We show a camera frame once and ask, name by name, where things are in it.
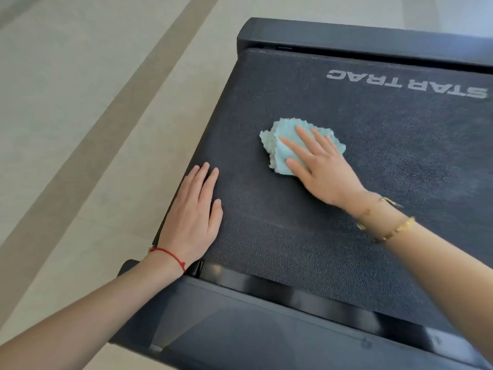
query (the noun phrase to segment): finger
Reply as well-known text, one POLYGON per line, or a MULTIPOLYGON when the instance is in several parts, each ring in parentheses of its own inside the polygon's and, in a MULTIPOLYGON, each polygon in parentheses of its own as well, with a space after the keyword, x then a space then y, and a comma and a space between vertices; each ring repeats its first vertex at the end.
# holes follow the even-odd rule
POLYGON ((339 149, 337 149, 336 144, 334 144, 330 136, 326 136, 325 139, 329 142, 330 146, 335 151, 335 153, 339 153, 339 149))
POLYGON ((187 197, 188 190, 190 189, 190 184, 192 183, 192 180, 195 178, 195 175, 197 175, 198 171, 199 171, 199 167, 195 165, 194 167, 192 167, 192 170, 190 170, 188 175, 185 178, 183 178, 182 185, 178 190, 178 194, 176 195, 175 201, 182 201, 187 197))
POLYGON ((312 128, 311 133, 313 136, 315 136, 315 140, 317 141, 318 144, 324 149, 325 152, 332 154, 334 152, 332 145, 327 141, 326 138, 324 138, 320 132, 318 132, 316 129, 312 128))
POLYGON ((204 184, 204 179, 206 178, 207 171, 209 170, 209 163, 205 162, 197 175, 195 175, 192 183, 190 184, 190 189, 188 190, 188 199, 193 200, 194 202, 199 201, 200 191, 202 190, 202 185, 204 184))
POLYGON ((211 201, 213 199, 214 186, 219 176, 219 169, 217 167, 211 172, 211 175, 207 178, 206 182, 200 192, 199 203, 207 209, 207 214, 211 208, 211 201))
POLYGON ((324 154, 324 148, 320 146, 320 144, 303 129, 301 126, 296 126, 296 133, 303 140, 308 150, 313 155, 324 154))
POLYGON ((310 172, 298 161, 294 158, 288 158, 286 160, 286 166, 293 172, 295 177, 298 177, 299 180, 306 187, 307 184, 310 184, 310 181, 313 179, 310 172))
POLYGON ((314 155, 312 155, 306 148, 303 148, 301 145, 296 144, 295 142, 292 142, 291 140, 286 139, 284 136, 281 136, 280 141, 282 141, 289 149, 293 151, 295 155, 299 157, 300 160, 302 160, 305 165, 308 167, 311 166, 311 162, 315 158, 314 155))
POLYGON ((209 235, 212 239, 211 242, 213 242, 217 237, 217 233, 219 232, 219 226, 221 225, 221 221, 222 221, 221 200, 216 199, 214 200, 213 203, 211 216, 209 217, 209 227, 207 229, 207 235, 209 235))

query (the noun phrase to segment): cleaning cloth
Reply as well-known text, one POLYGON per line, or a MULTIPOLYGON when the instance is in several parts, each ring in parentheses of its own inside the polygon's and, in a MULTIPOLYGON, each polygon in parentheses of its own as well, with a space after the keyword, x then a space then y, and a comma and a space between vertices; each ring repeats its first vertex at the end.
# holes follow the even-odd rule
POLYGON ((313 124, 303 121, 298 118, 281 118, 279 121, 275 121, 272 125, 272 129, 262 131, 260 133, 260 139, 264 145, 265 150, 267 150, 270 155, 270 165, 269 167, 273 169, 278 174, 283 175, 293 175, 289 167, 286 166, 287 158, 294 158, 298 160, 297 155, 295 155, 291 149, 289 149, 282 141, 279 140, 279 136, 284 136, 286 139, 295 142, 296 144, 306 148, 305 143, 296 133, 295 127, 303 127, 308 135, 314 137, 310 129, 315 128, 323 136, 329 136, 334 142, 339 152, 344 153, 346 146, 339 142, 334 136, 334 131, 329 128, 315 127, 313 124))

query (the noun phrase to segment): treadmill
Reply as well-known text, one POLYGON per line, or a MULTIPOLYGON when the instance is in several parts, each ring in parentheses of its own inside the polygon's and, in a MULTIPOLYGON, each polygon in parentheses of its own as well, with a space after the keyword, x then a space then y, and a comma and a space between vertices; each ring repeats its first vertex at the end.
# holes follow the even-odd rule
POLYGON ((110 342, 181 369, 493 368, 259 138, 280 118, 330 127, 366 188, 491 267, 493 41, 251 18, 237 51, 186 171, 219 168, 219 235, 110 342))

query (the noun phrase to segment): treadmill deck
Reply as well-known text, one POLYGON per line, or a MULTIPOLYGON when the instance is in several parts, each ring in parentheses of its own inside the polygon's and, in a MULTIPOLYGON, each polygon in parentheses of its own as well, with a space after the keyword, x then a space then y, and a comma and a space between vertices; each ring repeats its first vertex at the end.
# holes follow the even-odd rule
POLYGON ((352 218, 268 168, 259 133, 290 117, 332 128, 366 188, 493 266, 493 104, 490 93, 478 98, 481 88, 493 88, 490 75, 245 50, 189 166, 208 161, 220 170, 214 196, 223 224, 204 259, 455 332, 352 218))

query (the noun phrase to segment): white lettering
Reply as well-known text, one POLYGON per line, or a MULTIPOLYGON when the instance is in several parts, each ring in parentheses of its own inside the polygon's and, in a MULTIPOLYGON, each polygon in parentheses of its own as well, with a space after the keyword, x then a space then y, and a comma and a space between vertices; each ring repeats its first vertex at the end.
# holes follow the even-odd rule
POLYGON ((346 72, 345 71, 330 70, 329 71, 329 74, 327 74, 327 78, 330 78, 330 79, 341 80, 341 79, 344 79, 345 77, 346 77, 346 72))
POLYGON ((485 99, 488 97, 488 88, 469 87, 466 96, 474 97, 476 99, 485 99))
POLYGON ((373 74, 370 74, 368 75, 368 79, 366 80, 366 82, 368 84, 376 84, 376 85, 379 85, 379 86, 383 86, 384 83, 385 83, 385 79, 387 79, 386 76, 375 76, 373 74))
POLYGON ((456 96, 465 96, 464 92, 460 91, 460 86, 456 85, 453 87, 453 91, 447 92, 449 95, 456 95, 456 96))
POLYGON ((409 81, 409 84, 407 85, 407 88, 414 89, 417 91, 426 91, 426 89, 428 88, 428 82, 427 81, 417 82, 416 80, 411 79, 409 81))
POLYGON ((368 74, 353 74, 352 72, 348 71, 348 78, 352 82, 359 82, 366 75, 368 75, 368 74))
POLYGON ((452 84, 436 84, 435 82, 430 82, 430 85, 436 93, 445 93, 452 88, 452 84))
POLYGON ((399 78, 393 78, 391 83, 385 83, 386 86, 401 88, 402 84, 397 84, 399 78))

